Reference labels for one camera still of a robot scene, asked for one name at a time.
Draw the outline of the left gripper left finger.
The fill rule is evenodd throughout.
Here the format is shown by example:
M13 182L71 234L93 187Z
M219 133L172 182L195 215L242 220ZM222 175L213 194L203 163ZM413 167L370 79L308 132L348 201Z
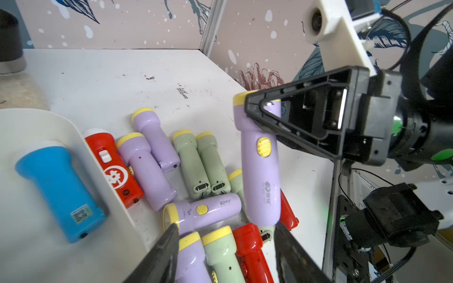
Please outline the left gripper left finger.
M179 252L179 230L172 224L124 283L173 283Z

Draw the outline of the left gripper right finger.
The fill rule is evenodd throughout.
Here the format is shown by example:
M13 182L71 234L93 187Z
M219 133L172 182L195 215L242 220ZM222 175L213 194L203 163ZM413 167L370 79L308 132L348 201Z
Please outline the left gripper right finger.
M281 283L331 283L281 222L275 227L274 246Z

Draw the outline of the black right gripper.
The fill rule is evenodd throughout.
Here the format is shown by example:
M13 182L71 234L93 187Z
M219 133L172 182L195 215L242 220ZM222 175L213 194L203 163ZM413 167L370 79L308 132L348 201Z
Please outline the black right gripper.
M361 77L357 85L362 88L355 93L345 134L344 111L353 83L354 68L342 67L249 94L244 111L292 149L330 160L343 155L364 165L381 166L390 148L402 75L381 70L375 76Z

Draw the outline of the blue flashlight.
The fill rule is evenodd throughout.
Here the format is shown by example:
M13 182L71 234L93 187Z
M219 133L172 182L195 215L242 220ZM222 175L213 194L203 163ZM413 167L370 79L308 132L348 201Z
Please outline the blue flashlight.
M16 157L15 170L41 193L69 243L85 238L106 220L62 143L44 141L23 150Z

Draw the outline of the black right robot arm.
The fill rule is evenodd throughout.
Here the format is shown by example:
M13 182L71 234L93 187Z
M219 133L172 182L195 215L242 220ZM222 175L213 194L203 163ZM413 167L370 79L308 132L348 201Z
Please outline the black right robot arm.
M304 33L319 47L324 72L234 97L237 112L258 127L242 130L243 155L269 158L279 141L330 160L381 166L393 159L405 171L452 164L452 46L419 75L424 43L452 9L447 5L412 38L404 20L377 1L314 1ZM366 36L384 20L402 28L404 52L377 70Z

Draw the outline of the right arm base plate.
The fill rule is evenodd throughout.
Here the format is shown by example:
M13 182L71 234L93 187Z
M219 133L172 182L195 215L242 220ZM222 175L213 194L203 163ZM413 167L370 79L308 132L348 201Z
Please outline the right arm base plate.
M369 263L374 249L388 244L409 248L409 252L374 281L393 276L414 255L429 236L453 225L453 181L416 184L400 183L380 187L363 200L363 208L344 195L336 199L328 231L332 242L325 251L324 266L336 283L370 283Z

